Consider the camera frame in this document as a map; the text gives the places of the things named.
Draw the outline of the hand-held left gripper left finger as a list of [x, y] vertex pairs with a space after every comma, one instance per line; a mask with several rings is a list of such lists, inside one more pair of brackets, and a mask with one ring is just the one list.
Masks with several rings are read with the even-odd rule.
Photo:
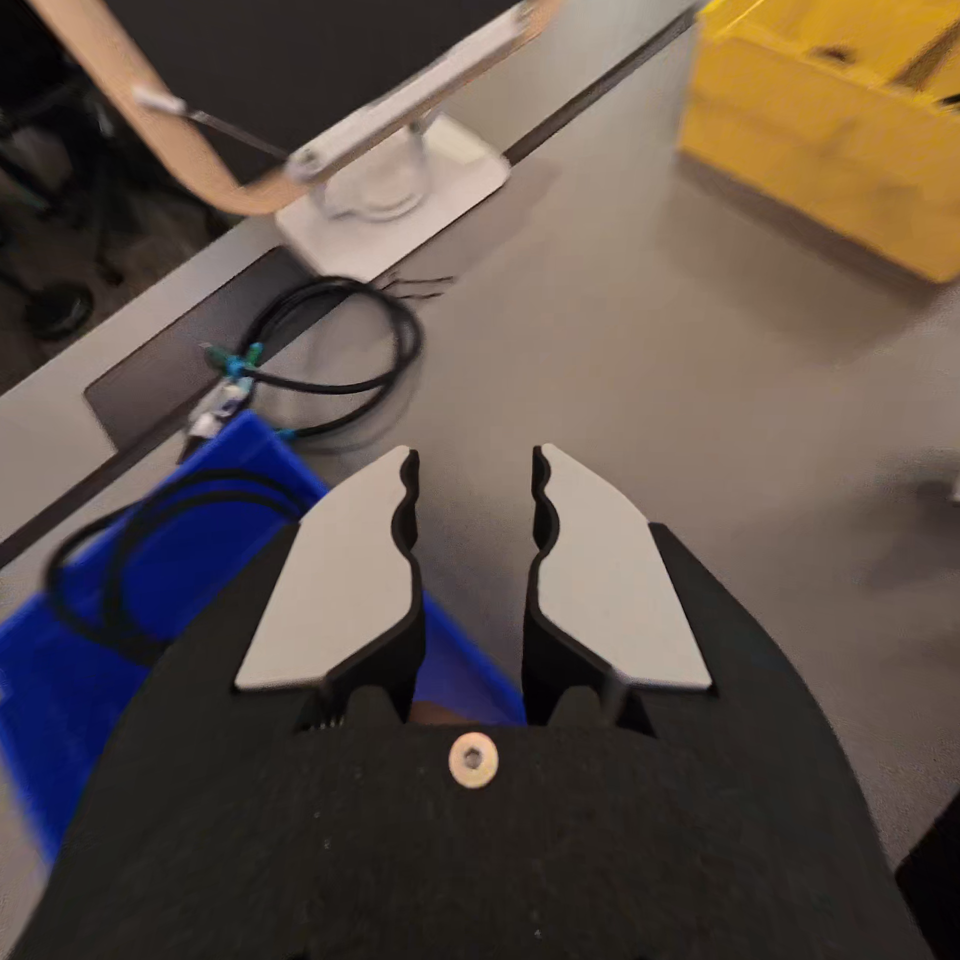
[[413, 555], [420, 463], [417, 450], [396, 446], [306, 511], [235, 690], [312, 690], [339, 716], [357, 690], [374, 688], [408, 720], [426, 657]]

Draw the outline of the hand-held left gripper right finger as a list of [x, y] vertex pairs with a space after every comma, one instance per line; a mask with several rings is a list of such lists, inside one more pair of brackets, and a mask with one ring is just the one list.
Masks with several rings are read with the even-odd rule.
[[535, 553], [523, 613], [526, 723], [585, 688], [619, 726], [642, 690], [706, 694], [714, 679], [643, 511], [558, 445], [532, 453]]

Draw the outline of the black video switch box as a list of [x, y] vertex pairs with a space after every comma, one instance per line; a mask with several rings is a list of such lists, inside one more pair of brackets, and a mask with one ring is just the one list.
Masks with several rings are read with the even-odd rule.
[[[56, 548], [43, 573], [44, 594], [55, 618], [126, 662], [153, 667], [169, 641], [143, 630], [126, 610], [123, 596], [126, 562], [138, 546], [166, 522], [189, 510], [221, 502], [246, 502], [293, 524], [301, 521], [308, 507], [305, 498], [279, 480], [246, 468], [201, 469], [169, 481], [146, 497], [86, 524]], [[79, 546], [118, 521], [122, 522], [122, 529], [102, 578], [100, 620], [93, 622], [81, 616], [68, 601], [66, 561]]]

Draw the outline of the blue storage bin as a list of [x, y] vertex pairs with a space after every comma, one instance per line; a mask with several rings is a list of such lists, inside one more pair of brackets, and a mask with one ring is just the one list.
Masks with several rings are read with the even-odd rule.
[[[328, 487], [253, 412], [178, 467], [270, 477], [302, 505]], [[124, 598], [148, 636], [172, 642], [280, 531], [269, 510], [228, 502], [169, 521], [124, 570]], [[486, 725], [522, 725], [522, 693], [429, 595], [426, 654], [415, 701]], [[58, 618], [36, 593], [2, 622], [2, 750], [44, 857], [52, 861], [90, 774], [147, 669], [121, 659]]]

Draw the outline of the yellow storage bin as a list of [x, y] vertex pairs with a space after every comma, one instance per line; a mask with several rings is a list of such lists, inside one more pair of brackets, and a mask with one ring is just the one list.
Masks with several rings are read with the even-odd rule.
[[709, 2], [678, 147], [955, 282], [958, 21], [958, 2]]

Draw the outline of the black office chair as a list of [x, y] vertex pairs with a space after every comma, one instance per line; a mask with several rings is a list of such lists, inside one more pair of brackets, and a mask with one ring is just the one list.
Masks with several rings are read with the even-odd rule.
[[[62, 186], [48, 186], [5, 150], [28, 129], [48, 133], [62, 144], [70, 166]], [[112, 237], [121, 231], [136, 233], [139, 226], [129, 199], [129, 170], [115, 133], [79, 67], [61, 60], [33, 64], [32, 70], [2, 64], [2, 175], [41, 218], [66, 218], [74, 229], [90, 230], [94, 272], [111, 287], [125, 281], [110, 253]], [[31, 287], [2, 268], [2, 285], [25, 299], [25, 325], [41, 342], [62, 341], [76, 333], [95, 307], [90, 286], [79, 281]]]

